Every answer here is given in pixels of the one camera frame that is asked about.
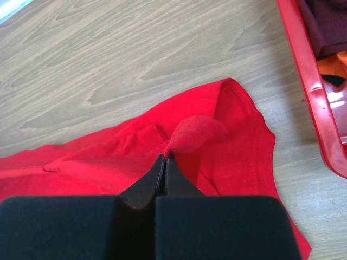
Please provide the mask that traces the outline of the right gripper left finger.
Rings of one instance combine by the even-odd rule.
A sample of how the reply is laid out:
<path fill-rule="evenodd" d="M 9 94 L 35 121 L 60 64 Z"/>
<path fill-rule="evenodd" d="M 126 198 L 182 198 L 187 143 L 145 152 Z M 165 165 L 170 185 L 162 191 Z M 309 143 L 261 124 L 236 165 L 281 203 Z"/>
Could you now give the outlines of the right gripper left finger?
<path fill-rule="evenodd" d="M 1 203 L 1 259 L 154 259 L 165 158 L 117 196 L 12 197 Z"/>

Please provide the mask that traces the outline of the bright red t shirt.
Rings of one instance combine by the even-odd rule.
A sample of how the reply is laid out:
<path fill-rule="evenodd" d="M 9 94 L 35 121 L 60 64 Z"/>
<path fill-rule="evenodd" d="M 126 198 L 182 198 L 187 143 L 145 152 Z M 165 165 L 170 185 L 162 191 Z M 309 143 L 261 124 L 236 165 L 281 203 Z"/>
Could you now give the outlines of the bright red t shirt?
<path fill-rule="evenodd" d="M 171 97 L 116 127 L 1 159 L 1 203 L 12 197 L 117 196 L 160 155 L 165 168 L 173 155 L 205 196 L 268 196 L 282 204 L 273 177 L 274 144 L 247 92 L 224 79 Z M 156 198 L 164 194 L 164 183 L 165 169 Z M 311 247 L 289 220 L 300 259 L 307 259 Z"/>

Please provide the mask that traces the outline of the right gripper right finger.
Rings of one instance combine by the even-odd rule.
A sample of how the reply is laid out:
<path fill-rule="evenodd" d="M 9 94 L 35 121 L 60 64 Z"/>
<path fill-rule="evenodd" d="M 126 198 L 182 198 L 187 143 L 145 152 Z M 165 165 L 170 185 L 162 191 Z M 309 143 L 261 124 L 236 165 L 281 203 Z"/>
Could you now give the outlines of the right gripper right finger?
<path fill-rule="evenodd" d="M 300 259 L 282 204 L 268 196 L 203 195 L 166 161 L 164 194 L 156 198 L 157 259 Z"/>

